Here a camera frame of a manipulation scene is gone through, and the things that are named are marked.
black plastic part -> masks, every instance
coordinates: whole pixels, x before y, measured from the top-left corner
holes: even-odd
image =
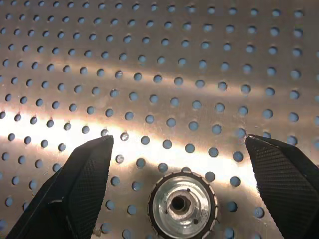
[[[319,169],[297,147],[249,135],[257,187],[285,239],[319,238]]]
[[[77,147],[49,178],[7,239],[89,239],[103,202],[113,137]]]
[[[154,197],[155,197],[155,194],[156,192],[158,191],[159,187],[164,183],[166,182],[168,179],[170,178],[173,178],[173,177],[180,177],[180,176],[186,176],[186,177],[191,177],[191,178],[194,178],[195,180],[197,180],[198,182],[200,182],[203,187],[206,189],[208,195],[209,195],[209,198],[210,198],[210,202],[211,202],[211,211],[210,211],[210,217],[208,219],[208,222],[206,224],[206,226],[203,228],[203,230],[201,230],[197,235],[195,235],[194,237],[192,237],[192,239],[202,239],[203,236],[208,232],[210,231],[210,227],[213,223],[213,221],[215,220],[215,210],[216,210],[216,205],[215,205],[215,200],[214,200],[214,195],[212,194],[209,186],[199,177],[195,176],[194,174],[191,174],[191,173],[184,173],[184,172],[180,172],[180,173],[174,173],[174,174],[171,174],[165,178],[163,178],[159,184],[157,184],[155,186],[155,188],[153,189],[153,191],[151,192],[151,195],[150,195],[150,201],[149,201],[149,204],[148,204],[148,212],[149,212],[149,219],[151,221],[151,224],[153,226],[153,228],[156,230],[157,234],[159,236],[161,236],[162,238],[164,239],[173,239],[172,237],[168,236],[165,234],[165,232],[163,232],[159,226],[156,224],[156,221],[155,221],[155,218],[154,218],[154,213],[153,213],[153,203],[154,203]]]

metal surface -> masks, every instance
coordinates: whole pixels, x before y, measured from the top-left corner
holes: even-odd
[[[108,132],[117,178],[100,238],[155,237],[147,202],[166,167],[215,179],[220,238],[282,238],[243,135],[296,142],[319,164],[319,2],[119,3],[0,1],[1,233],[57,163]]]
[[[150,218],[168,238],[194,238],[200,232],[206,238],[217,217],[217,199],[209,182],[199,175],[190,177],[191,172],[177,172],[166,175],[156,183],[150,194],[148,210]],[[210,217],[208,229],[205,229]]]

round hole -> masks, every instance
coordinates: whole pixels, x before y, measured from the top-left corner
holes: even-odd
[[[264,209],[257,207],[254,210],[254,216],[257,218],[262,218],[265,215]]]
[[[64,128],[64,130],[68,131],[71,129],[71,127],[72,127],[72,125],[70,123],[66,123],[63,128]]]
[[[141,187],[142,187],[142,183],[139,183],[139,182],[133,182],[133,184],[132,184],[132,189],[134,190],[134,191],[139,191],[139,190],[141,190]]]
[[[88,132],[90,132],[90,128],[88,126],[83,126],[82,127],[82,133],[83,134],[87,134]]]
[[[221,134],[221,131],[222,131],[222,127],[219,125],[219,124],[215,124],[213,127],[212,127],[212,132],[214,134]]]
[[[148,136],[143,136],[141,139],[141,143],[147,145],[150,143],[150,138]]]
[[[198,127],[199,127],[199,124],[195,121],[192,121],[188,124],[188,128],[191,130],[191,131],[196,131],[198,130]]]
[[[244,159],[244,155],[241,152],[237,151],[237,152],[234,152],[233,158],[236,162],[241,162]]]
[[[138,168],[144,168],[145,167],[145,160],[143,158],[139,158],[137,161],[136,161],[136,166]]]
[[[187,153],[193,153],[195,151],[195,146],[191,143],[188,143],[186,146],[185,146],[185,150]]]
[[[25,157],[23,155],[21,155],[19,158],[18,158],[18,163],[19,164],[24,164],[25,163]]]
[[[43,167],[43,161],[41,159],[38,159],[36,162],[35,162],[35,167],[36,168],[42,168]]]
[[[124,132],[120,136],[121,141],[127,141],[129,139],[129,134],[127,132]]]
[[[212,182],[215,180],[215,174],[213,172],[207,172],[205,178],[208,182]]]
[[[166,121],[166,125],[168,127],[174,127],[176,125],[176,120],[174,118],[169,118],[167,121]]]
[[[165,173],[168,170],[168,166],[166,163],[160,163],[159,164],[159,172]]]
[[[237,211],[238,207],[237,207],[237,204],[235,202],[229,202],[229,203],[227,203],[227,209],[231,213],[234,213]]]
[[[41,141],[41,147],[46,148],[48,146],[48,141],[46,139]]]
[[[134,205],[128,206],[128,214],[135,215],[136,214],[136,207]]]
[[[231,177],[229,182],[233,187],[238,187],[240,185],[240,179],[238,177]]]
[[[115,209],[115,203],[113,203],[112,201],[108,200],[105,204],[106,208],[110,211]]]
[[[118,186],[120,184],[120,179],[117,176],[114,176],[111,178],[111,184],[112,186]]]
[[[153,123],[154,122],[154,116],[152,116],[152,115],[148,115],[148,116],[146,116],[146,118],[145,118],[145,121],[147,122],[147,123]]]
[[[124,156],[119,154],[115,157],[115,161],[118,163],[118,164],[121,164],[124,162]]]
[[[58,163],[55,163],[52,167],[53,172],[57,172],[61,168],[61,165]]]
[[[209,154],[209,156],[211,156],[211,157],[217,157],[218,156],[218,149],[217,148],[210,148],[209,150],[208,150],[208,154]]]
[[[163,148],[170,149],[172,147],[172,143],[169,139],[164,140],[163,142]]]
[[[60,152],[63,152],[66,148],[66,145],[64,143],[59,144],[58,149]]]

perforated metal sheet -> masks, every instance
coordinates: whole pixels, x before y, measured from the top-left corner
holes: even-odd
[[[0,0],[1,234],[75,147],[108,133],[117,178],[100,238],[156,238],[149,193],[183,167],[212,181],[216,238],[282,238],[244,135],[296,144],[319,164],[318,7]]]

hole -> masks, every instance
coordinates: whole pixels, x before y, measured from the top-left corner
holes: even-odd
[[[118,163],[118,164],[121,164],[124,162],[124,156],[119,154],[115,157],[115,161]]]
[[[290,135],[287,138],[287,143],[295,146],[298,143],[298,140],[295,136]]]
[[[89,106],[86,109],[86,113],[88,113],[89,115],[92,115],[94,113],[94,107],[93,106]]]
[[[103,223],[101,225],[101,232],[104,233],[104,234],[107,234],[111,231],[111,225],[109,223]]]
[[[217,103],[217,104],[215,105],[215,111],[216,111],[216,112],[224,112],[224,110],[225,110],[224,104],[222,104],[222,103]]]
[[[240,179],[238,177],[231,177],[229,182],[233,187],[238,187],[240,185]]]
[[[101,130],[101,137],[106,136],[106,135],[109,135],[109,132],[108,132],[108,130],[105,128],[105,129]]]
[[[46,148],[48,146],[48,141],[46,139],[41,141],[41,147]]]
[[[150,143],[150,138],[148,136],[143,136],[141,139],[141,143],[147,145]]]
[[[187,153],[193,153],[195,151],[195,146],[191,143],[188,143],[186,146],[185,146],[185,151]]]
[[[270,34],[272,35],[272,36],[278,36],[279,35],[279,28],[277,28],[277,27],[272,27],[271,29],[270,29]]]
[[[107,110],[105,111],[106,117],[111,117],[111,116],[113,116],[113,114],[114,114],[114,112],[113,112],[112,109],[107,109]]]
[[[117,176],[114,176],[111,178],[111,184],[112,186],[116,187],[120,184],[120,179]]]
[[[199,127],[199,124],[195,121],[192,121],[189,123],[188,125],[188,128],[191,130],[191,131],[196,131],[198,130],[198,127]]]
[[[238,206],[235,202],[229,202],[227,203],[227,209],[228,211],[230,211],[231,213],[234,213],[237,211],[238,209]]]
[[[247,31],[249,34],[255,34],[257,32],[257,27],[250,26]]]
[[[17,176],[13,177],[11,182],[13,185],[17,185],[19,183],[19,177]]]
[[[83,134],[87,134],[88,132],[90,132],[90,128],[88,126],[83,126],[82,127],[82,133]]]
[[[185,200],[182,197],[174,197],[171,201],[171,206],[175,209],[175,210],[182,210],[185,206]]]
[[[10,206],[13,204],[13,199],[12,199],[12,197],[6,198],[4,204],[5,204],[7,207],[10,207]]]
[[[31,137],[30,136],[25,137],[23,142],[25,144],[30,144],[31,143]]]
[[[168,166],[166,163],[160,163],[159,164],[159,172],[165,173],[168,170]]]
[[[213,172],[207,172],[207,173],[205,174],[205,178],[206,178],[206,180],[207,180],[208,182],[212,182],[212,181],[215,180],[216,176],[215,176],[215,174],[214,174]]]
[[[200,109],[201,108],[201,102],[200,101],[193,101],[192,106],[194,109]]]
[[[254,216],[257,218],[262,218],[265,215],[264,209],[257,207],[254,210]]]
[[[139,191],[140,189],[141,189],[141,187],[142,187],[142,183],[139,183],[139,182],[134,182],[133,184],[132,184],[132,189],[134,190],[134,191]]]
[[[18,163],[19,164],[24,164],[25,163],[25,157],[23,155],[18,158]]]
[[[125,113],[125,119],[126,119],[126,120],[132,120],[133,117],[134,117],[133,112],[126,112],[126,113]]]
[[[48,128],[51,128],[52,126],[54,125],[54,121],[53,120],[48,120],[48,122],[46,123],[46,126],[48,127]]]
[[[172,147],[172,143],[169,139],[163,141],[163,148],[170,149]]]
[[[121,141],[127,141],[129,139],[129,134],[127,132],[124,132],[120,136]]]
[[[32,118],[30,119],[30,124],[36,124],[37,121],[38,121],[38,120],[37,120],[36,117],[32,117]]]
[[[215,7],[211,6],[207,9],[208,14],[214,14],[216,12]]]
[[[154,116],[152,116],[152,115],[148,115],[148,116],[146,116],[146,118],[145,118],[145,121],[146,121],[147,123],[153,123],[154,120],[155,120],[155,118],[154,118]]]
[[[5,152],[5,153],[2,154],[1,158],[2,158],[3,161],[7,161],[7,160],[9,160],[10,155],[9,155],[9,153]]]
[[[224,234],[226,239],[233,239],[235,237],[235,232],[232,228],[226,228]]]
[[[60,170],[60,168],[61,168],[61,165],[58,164],[58,163],[55,163],[55,164],[53,165],[53,167],[52,167],[52,170],[53,170],[53,172],[57,172],[57,171]]]
[[[273,88],[268,87],[266,90],[266,95],[267,96],[273,96],[275,94],[275,90]]]
[[[150,96],[150,102],[152,103],[157,103],[159,100],[158,96],[157,95],[151,95]]]
[[[243,71],[245,74],[250,74],[253,70],[253,67],[249,64],[243,66]]]
[[[115,78],[121,78],[123,76],[123,72],[117,71],[114,76],[115,76]]]
[[[290,122],[297,122],[299,120],[299,116],[298,114],[294,113],[294,112],[291,112],[289,114],[289,121]]]
[[[81,85],[74,87],[74,92],[75,93],[80,93],[81,91],[82,91],[82,86]]]
[[[188,47],[189,46],[189,41],[188,40],[184,40],[181,42],[182,47]]]
[[[55,102],[53,102],[53,104],[52,104],[52,108],[54,108],[54,109],[59,108],[59,106],[60,106],[60,103],[59,103],[58,101],[55,101]]]
[[[238,138],[243,138],[246,135],[246,131],[243,128],[238,128],[235,134]]]
[[[234,152],[234,154],[233,154],[233,158],[234,158],[234,160],[235,160],[236,162],[239,163],[239,162],[243,161],[244,155],[243,155],[241,152],[236,151],[236,152]]]
[[[136,166],[138,168],[144,168],[145,167],[145,160],[143,158],[139,158],[137,161],[136,161]]]
[[[14,121],[18,122],[21,119],[21,115],[17,114],[16,116],[14,116]]]
[[[235,30],[235,27],[233,25],[227,25],[226,26],[226,32],[227,33],[232,33],[232,32],[234,32],[234,30]]]
[[[128,214],[135,215],[136,214],[136,207],[134,205],[128,206]]]
[[[63,128],[64,128],[64,130],[68,131],[71,129],[71,127],[72,127],[72,125],[70,123],[66,123]]]
[[[248,108],[246,106],[241,106],[238,109],[238,113],[242,116],[245,116],[246,114],[248,114]]]
[[[43,161],[41,159],[38,159],[36,162],[35,162],[35,167],[36,168],[42,168],[43,167]]]
[[[37,186],[37,183],[35,180],[31,180],[29,182],[29,189],[34,190],[36,188],[36,186]]]
[[[209,154],[209,156],[211,156],[211,157],[217,157],[218,156],[218,149],[217,148],[210,148],[209,150],[208,150],[208,154]]]
[[[264,110],[263,112],[263,117],[266,118],[266,119],[270,119],[274,116],[274,113],[272,110],[270,109],[267,109],[267,110]]]
[[[131,101],[136,101],[138,99],[138,94],[136,92],[131,92],[129,97]]]
[[[143,37],[142,43],[148,44],[149,42],[150,42],[150,38],[149,37]]]
[[[131,239],[131,232],[128,229],[125,229],[122,232],[122,237],[123,239]]]
[[[168,127],[174,127],[176,125],[176,120],[174,118],[169,118],[167,121],[166,121],[166,125]]]
[[[219,125],[219,124],[215,124],[213,127],[212,127],[212,132],[214,134],[220,134],[222,131],[222,127]]]
[[[240,90],[244,94],[249,94],[251,91],[251,88],[249,85],[243,85],[243,86],[241,86]]]
[[[58,149],[60,152],[63,152],[66,148],[66,145],[64,143],[59,144]]]
[[[112,201],[108,200],[105,204],[106,208],[110,211],[113,211],[115,209],[115,203]]]

